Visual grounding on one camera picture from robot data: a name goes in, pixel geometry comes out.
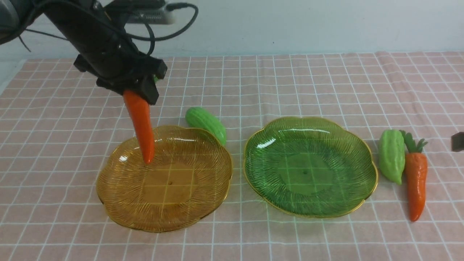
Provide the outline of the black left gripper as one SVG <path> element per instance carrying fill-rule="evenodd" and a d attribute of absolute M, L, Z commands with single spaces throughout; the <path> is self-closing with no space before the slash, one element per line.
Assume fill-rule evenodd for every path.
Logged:
<path fill-rule="evenodd" d="M 164 79 L 167 73 L 167 65 L 162 59 L 142 53 L 131 40 L 123 37 L 97 43 L 96 49 L 80 52 L 74 66 L 80 72 L 96 76 L 98 87 L 118 95 L 123 95 L 124 84 L 140 82 L 140 96 L 149 105 L 157 103 L 156 81 Z"/>

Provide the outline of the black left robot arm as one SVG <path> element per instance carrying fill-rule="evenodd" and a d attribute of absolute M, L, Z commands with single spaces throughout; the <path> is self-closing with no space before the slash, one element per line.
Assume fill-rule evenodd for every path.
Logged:
<path fill-rule="evenodd" d="M 14 7 L 23 10 L 19 25 L 1 32 L 1 44 L 18 37 L 44 14 L 74 46 L 79 55 L 74 66 L 94 75 L 96 85 L 116 94 L 133 91 L 149 105 L 156 104 L 159 93 L 156 79 L 164 79 L 166 63 L 142 53 L 131 37 L 111 20 L 103 7 L 93 0 L 21 0 Z"/>

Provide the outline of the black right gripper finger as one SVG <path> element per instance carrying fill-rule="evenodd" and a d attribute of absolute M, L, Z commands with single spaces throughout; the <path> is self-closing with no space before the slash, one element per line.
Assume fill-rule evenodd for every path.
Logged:
<path fill-rule="evenodd" d="M 451 136 L 451 151 L 461 152 L 464 150 L 464 132 L 458 132 Z"/>

